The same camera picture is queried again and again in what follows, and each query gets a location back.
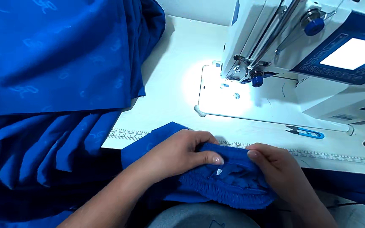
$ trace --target fingernail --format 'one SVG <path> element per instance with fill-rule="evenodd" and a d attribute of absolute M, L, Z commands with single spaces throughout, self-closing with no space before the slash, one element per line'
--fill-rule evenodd
<path fill-rule="evenodd" d="M 223 165 L 224 161 L 221 157 L 213 157 L 212 163 L 214 163 L 215 165 Z"/>
<path fill-rule="evenodd" d="M 257 151 L 255 151 L 255 150 L 249 150 L 249 151 L 247 152 L 247 156 L 248 156 L 249 158 L 251 158 L 251 159 L 256 158 L 256 157 L 257 157 Z"/>

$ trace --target industrial sewing machine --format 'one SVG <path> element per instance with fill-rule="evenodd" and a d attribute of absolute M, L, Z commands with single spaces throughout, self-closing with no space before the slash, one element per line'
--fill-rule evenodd
<path fill-rule="evenodd" d="M 201 116 L 350 131 L 365 121 L 365 0 L 238 0 L 214 65 Z"/>

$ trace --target measuring tape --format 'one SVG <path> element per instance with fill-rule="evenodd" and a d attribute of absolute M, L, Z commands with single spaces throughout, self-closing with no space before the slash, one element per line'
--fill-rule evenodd
<path fill-rule="evenodd" d="M 109 133 L 108 138 L 114 140 L 129 140 L 132 142 L 137 141 L 144 137 L 145 135 L 149 134 L 150 132 L 145 131 L 138 131 L 138 130 L 128 130 L 128 129 L 119 129 L 113 128 L 112 131 Z M 219 145 L 227 146 L 227 147 L 236 147 L 236 148 L 246 148 L 247 146 L 251 145 L 250 143 L 239 143 L 234 141 L 223 141 L 219 140 Z M 308 151 L 308 150 L 299 150 L 299 149 L 291 149 L 291 148 L 284 148 L 288 150 L 293 156 L 298 157 L 311 157 L 311 158 L 319 158 L 319 159 L 329 159 L 334 161 L 347 161 L 347 162 L 354 162 L 354 163 L 363 163 L 365 164 L 365 157 L 355 157 L 349 155 L 339 155 L 333 153 L 324 153 L 320 151 Z"/>

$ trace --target blue thread snips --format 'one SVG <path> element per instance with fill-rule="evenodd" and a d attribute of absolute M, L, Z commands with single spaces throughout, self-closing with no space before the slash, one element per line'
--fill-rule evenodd
<path fill-rule="evenodd" d="M 323 139 L 325 137 L 325 135 L 322 134 L 321 132 L 315 132 L 312 130 L 304 129 L 301 127 L 295 127 L 295 126 L 286 125 L 286 127 L 292 129 L 292 130 L 286 130 L 287 132 L 290 132 L 290 133 L 293 133 L 296 135 L 306 136 L 306 137 L 316 138 L 316 139 Z"/>

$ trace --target blue knob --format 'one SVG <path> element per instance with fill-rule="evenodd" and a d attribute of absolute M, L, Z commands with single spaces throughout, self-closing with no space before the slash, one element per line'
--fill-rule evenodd
<path fill-rule="evenodd" d="M 251 83 L 253 87 L 260 87 L 263 84 L 263 77 L 262 76 L 255 76 L 251 79 Z"/>
<path fill-rule="evenodd" d="M 322 18 L 316 18 L 305 26 L 305 34 L 311 37 L 318 34 L 325 27 L 325 22 Z"/>

